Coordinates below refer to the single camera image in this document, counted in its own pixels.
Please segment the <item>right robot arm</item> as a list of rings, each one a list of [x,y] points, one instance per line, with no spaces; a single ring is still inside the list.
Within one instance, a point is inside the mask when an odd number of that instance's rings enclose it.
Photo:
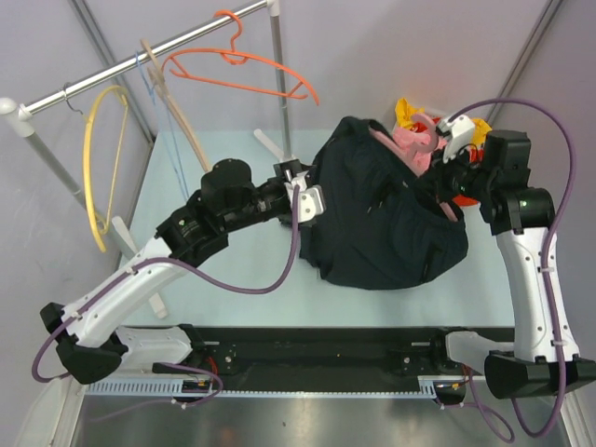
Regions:
[[[481,160],[470,161],[465,147],[449,161],[438,151],[427,171],[440,199],[479,202],[506,267],[515,322],[511,344],[452,332],[431,347],[429,361],[439,373],[466,364],[500,400],[556,396],[595,380],[595,363],[581,358],[564,315],[556,247],[543,246],[555,211],[550,193],[528,184],[530,150],[526,133],[493,130]]]

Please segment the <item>dark navy shorts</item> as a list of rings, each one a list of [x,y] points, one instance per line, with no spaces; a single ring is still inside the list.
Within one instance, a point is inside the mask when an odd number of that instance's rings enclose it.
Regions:
[[[301,229],[300,256],[333,285],[409,289],[467,256],[463,211],[415,188],[416,175],[390,142],[377,121],[346,116],[308,172],[326,210]]]

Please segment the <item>pink hanger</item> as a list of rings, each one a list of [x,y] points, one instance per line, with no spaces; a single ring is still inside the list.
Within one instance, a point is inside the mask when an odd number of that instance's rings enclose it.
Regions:
[[[392,137],[387,137],[380,130],[370,129],[371,135],[383,146],[396,155],[417,177],[428,168],[432,153],[444,143],[436,134],[436,122],[425,113],[412,115],[415,125],[423,125],[426,130],[416,132],[401,126],[394,127]]]

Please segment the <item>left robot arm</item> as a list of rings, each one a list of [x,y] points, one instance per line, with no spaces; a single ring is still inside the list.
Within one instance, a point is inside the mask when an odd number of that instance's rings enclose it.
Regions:
[[[274,170],[274,177],[257,186],[246,162],[227,158],[216,163],[186,204],[98,288],[69,305],[46,305],[40,316],[49,337],[34,358],[34,379],[47,380],[39,366],[50,345],[56,346],[64,374],[82,385],[99,382],[116,371],[199,370],[206,350],[191,326],[136,329],[123,322],[188,273],[240,294],[267,294],[285,281],[298,249],[300,224],[322,214],[325,202],[321,187],[298,160],[276,164]],[[199,270],[211,256],[227,248],[231,233],[271,219],[291,222],[290,255],[272,285],[256,290],[231,286]]]

